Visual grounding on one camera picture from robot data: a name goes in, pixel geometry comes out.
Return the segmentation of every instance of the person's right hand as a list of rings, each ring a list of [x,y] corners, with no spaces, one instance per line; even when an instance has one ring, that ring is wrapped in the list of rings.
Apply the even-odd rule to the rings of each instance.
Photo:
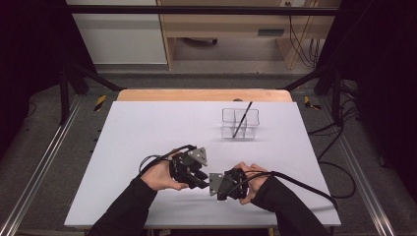
[[[261,166],[257,164],[252,164],[251,166],[247,166],[245,162],[240,162],[239,164],[235,165],[234,168],[242,169],[243,172],[245,172],[246,177],[250,178],[251,176],[254,176],[260,172],[268,172],[267,170],[263,169]],[[245,199],[240,199],[239,202],[241,205],[245,205],[251,202],[252,199],[255,198],[255,195],[257,194],[258,190],[263,186],[266,179],[268,178],[267,175],[263,175],[260,177],[257,177],[251,181],[249,181],[249,193],[246,196]]]

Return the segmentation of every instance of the black curtain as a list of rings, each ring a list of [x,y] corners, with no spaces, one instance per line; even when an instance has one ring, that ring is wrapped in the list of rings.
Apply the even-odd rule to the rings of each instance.
[[[29,111],[30,97],[59,84],[66,64],[96,73],[71,14],[48,12],[43,3],[65,0],[3,0],[0,7],[0,156]],[[82,82],[73,74],[71,81]]]
[[[342,7],[364,10],[369,2],[344,0]],[[344,80],[357,82],[361,113],[380,155],[417,201],[416,13],[415,1],[376,0],[343,45],[336,68]],[[335,19],[319,66],[358,17]]]

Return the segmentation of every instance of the hand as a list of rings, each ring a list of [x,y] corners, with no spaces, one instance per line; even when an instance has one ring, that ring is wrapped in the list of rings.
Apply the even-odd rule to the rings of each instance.
[[[169,174],[169,161],[161,160],[158,164],[151,167],[141,179],[153,190],[175,189],[182,190],[188,188],[188,184],[174,181]]]
[[[240,162],[237,164],[234,168],[242,169],[243,172],[245,172],[246,177],[250,178],[251,176],[254,176],[261,172],[268,172],[267,170],[263,169],[261,166],[257,164],[252,164],[250,167],[245,164],[245,162]],[[245,199],[240,199],[239,202],[241,205],[245,205],[251,202],[252,199],[255,198],[255,195],[257,194],[258,190],[263,186],[266,179],[268,178],[267,175],[263,175],[260,177],[257,177],[251,181],[249,181],[249,193],[246,196]]]

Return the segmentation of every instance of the black rod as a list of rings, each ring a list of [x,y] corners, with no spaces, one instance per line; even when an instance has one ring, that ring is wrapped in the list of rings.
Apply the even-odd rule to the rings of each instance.
[[[270,16],[338,16],[353,10],[302,7],[234,7],[234,6],[111,6],[48,5],[49,10],[73,14],[185,14],[185,15],[270,15]]]

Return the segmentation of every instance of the person's left hand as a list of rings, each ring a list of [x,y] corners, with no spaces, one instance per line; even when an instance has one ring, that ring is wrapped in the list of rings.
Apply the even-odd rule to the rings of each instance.
[[[172,179],[169,174],[168,160],[161,160],[158,164],[151,167],[144,173],[141,179],[155,191],[164,189],[182,190],[188,188],[188,184],[178,183]]]

